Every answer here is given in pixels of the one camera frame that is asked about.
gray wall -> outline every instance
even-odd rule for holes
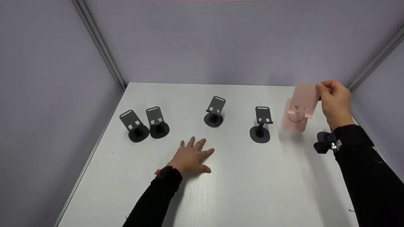
[[[352,93],[352,112],[404,181],[404,42]]]
[[[403,0],[88,0],[129,82],[346,82],[404,20]]]
[[[0,226],[52,226],[120,91],[69,0],[2,0],[0,31]]]

white table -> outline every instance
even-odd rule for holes
[[[205,162],[211,174],[183,181],[163,226],[357,226],[349,194],[332,152],[313,148],[329,130],[319,102],[306,131],[280,127],[294,87],[130,83],[97,147],[59,227],[121,226],[125,216],[191,136],[206,138],[215,153]],[[224,122],[203,119],[213,96],[226,99]],[[147,126],[145,110],[160,106],[170,133],[161,139],[129,140],[119,115],[133,109]],[[259,144],[249,130],[255,107],[268,106],[271,140]]]

phone stand holder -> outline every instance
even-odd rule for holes
[[[271,136],[269,131],[264,128],[264,124],[273,124],[271,118],[271,111],[269,107],[257,106],[255,108],[255,115],[257,116],[258,126],[254,126],[250,129],[250,137],[254,142],[266,143],[270,140]]]
[[[315,84],[298,82],[292,98],[286,101],[281,127],[304,132],[308,118],[313,118],[319,97]]]
[[[150,124],[150,135],[155,139],[160,139],[170,132],[170,127],[164,121],[161,109],[158,106],[146,110],[147,120]]]
[[[214,96],[212,101],[209,104],[208,109],[204,121],[205,123],[212,127],[219,127],[223,123],[223,116],[220,115],[222,113],[223,107],[225,106],[226,100],[224,98]]]
[[[132,142],[141,142],[149,136],[149,129],[142,123],[132,109],[121,114],[119,119],[121,119],[122,123],[124,123],[126,129],[129,131],[128,136]]]
[[[330,149],[332,149],[334,152],[337,150],[337,138],[332,133],[317,133],[317,141],[318,142],[314,144],[314,149],[319,154],[326,154]]]

hand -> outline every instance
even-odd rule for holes
[[[215,149],[210,148],[209,150],[201,151],[206,139],[199,140],[195,145],[194,142],[195,137],[192,137],[185,147],[184,141],[181,141],[178,151],[167,166],[172,166],[177,169],[182,176],[212,172],[209,167],[202,165],[201,162],[213,154]]]
[[[327,80],[317,84],[316,89],[331,130],[355,124],[351,116],[351,92],[346,87],[336,80]]]

black jacket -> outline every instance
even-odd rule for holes
[[[338,127],[345,138],[356,125]],[[404,226],[404,184],[381,159],[371,143],[340,147],[334,153],[345,180],[360,227]],[[136,203],[124,227],[161,226],[171,198],[182,181],[181,174],[170,171],[154,179]]]

